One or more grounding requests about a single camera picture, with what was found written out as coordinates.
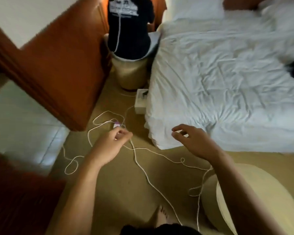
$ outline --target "t-shirt graphic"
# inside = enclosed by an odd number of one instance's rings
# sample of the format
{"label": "t-shirt graphic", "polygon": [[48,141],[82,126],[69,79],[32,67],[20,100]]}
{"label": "t-shirt graphic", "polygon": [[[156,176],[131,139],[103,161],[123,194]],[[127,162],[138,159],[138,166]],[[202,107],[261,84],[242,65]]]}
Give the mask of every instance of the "t-shirt graphic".
{"label": "t-shirt graphic", "polygon": [[109,11],[112,14],[138,16],[138,7],[131,0],[114,0],[110,1]]}

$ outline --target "foot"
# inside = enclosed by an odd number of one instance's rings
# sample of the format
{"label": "foot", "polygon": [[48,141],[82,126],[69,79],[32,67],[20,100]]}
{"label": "foot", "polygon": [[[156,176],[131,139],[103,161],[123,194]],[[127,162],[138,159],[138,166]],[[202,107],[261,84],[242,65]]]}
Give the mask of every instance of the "foot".
{"label": "foot", "polygon": [[165,209],[160,205],[157,207],[156,211],[151,216],[148,224],[150,227],[157,228],[166,223],[168,223],[168,215]]}

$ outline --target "white bed sheet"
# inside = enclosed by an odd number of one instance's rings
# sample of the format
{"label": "white bed sheet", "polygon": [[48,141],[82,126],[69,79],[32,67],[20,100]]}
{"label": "white bed sheet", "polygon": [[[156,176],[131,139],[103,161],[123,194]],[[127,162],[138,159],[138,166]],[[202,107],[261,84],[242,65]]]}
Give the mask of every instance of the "white bed sheet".
{"label": "white bed sheet", "polygon": [[146,109],[149,137],[160,149],[180,146],[181,123],[205,129],[228,151],[294,152],[294,32],[261,18],[180,20],[162,37]]}

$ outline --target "floor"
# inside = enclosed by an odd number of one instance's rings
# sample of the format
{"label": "floor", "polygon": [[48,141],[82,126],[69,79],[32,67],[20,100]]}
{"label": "floor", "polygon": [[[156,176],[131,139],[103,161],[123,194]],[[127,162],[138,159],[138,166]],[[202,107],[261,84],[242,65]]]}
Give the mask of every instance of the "floor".
{"label": "floor", "polygon": [[0,153],[20,170],[48,175],[69,129],[0,74]]}
{"label": "floor", "polygon": [[[125,110],[134,104],[134,97],[120,95],[131,94],[120,90],[114,81],[113,74],[108,78],[98,103],[94,109],[92,119],[103,111],[110,110],[124,115]],[[97,123],[111,118],[120,117],[111,113],[102,115]],[[144,128],[143,115],[136,115],[134,109],[130,109],[126,119],[127,128],[134,133],[133,143],[135,147],[143,147],[158,153],[165,154],[174,161],[180,161],[184,157],[188,165],[208,168],[206,161],[196,159],[184,147],[170,150],[159,150],[152,145],[148,138],[148,130]],[[110,130],[112,125],[106,124],[91,132],[91,141]],[[90,150],[86,132],[70,133],[65,148],[67,157],[85,155]],[[184,225],[196,227],[196,198],[188,196],[188,189],[201,184],[203,171],[189,169],[181,164],[169,162],[164,157],[152,154],[147,150],[138,151],[138,161],[149,175],[150,181],[169,199]],[[247,163],[258,166],[277,178],[294,197],[294,154],[279,153],[229,153],[235,162]],[[56,178],[66,178],[68,185],[55,210],[50,223],[49,232],[63,207],[67,194],[74,181],[74,174],[66,176],[64,169],[68,161],[60,153],[55,162],[51,175]],[[140,225],[147,221],[157,205],[162,204],[168,211],[172,221],[176,222],[174,213],[168,203],[150,185],[141,169],[133,160],[133,152],[122,148],[118,156],[108,165],[102,168],[96,191],[95,213],[93,222],[94,234],[119,234],[125,224]],[[201,211],[200,227],[203,234],[220,234],[214,230]]]}

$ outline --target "forearm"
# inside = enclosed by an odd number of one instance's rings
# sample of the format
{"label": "forearm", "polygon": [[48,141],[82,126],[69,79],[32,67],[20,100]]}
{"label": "forearm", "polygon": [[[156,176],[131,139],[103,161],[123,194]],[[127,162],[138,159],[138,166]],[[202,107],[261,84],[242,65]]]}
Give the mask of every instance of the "forearm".
{"label": "forearm", "polygon": [[100,167],[82,165],[55,228],[55,235],[88,235],[91,231],[96,182]]}
{"label": "forearm", "polygon": [[230,156],[220,151],[211,164],[239,235],[285,235],[253,189],[239,174]]}

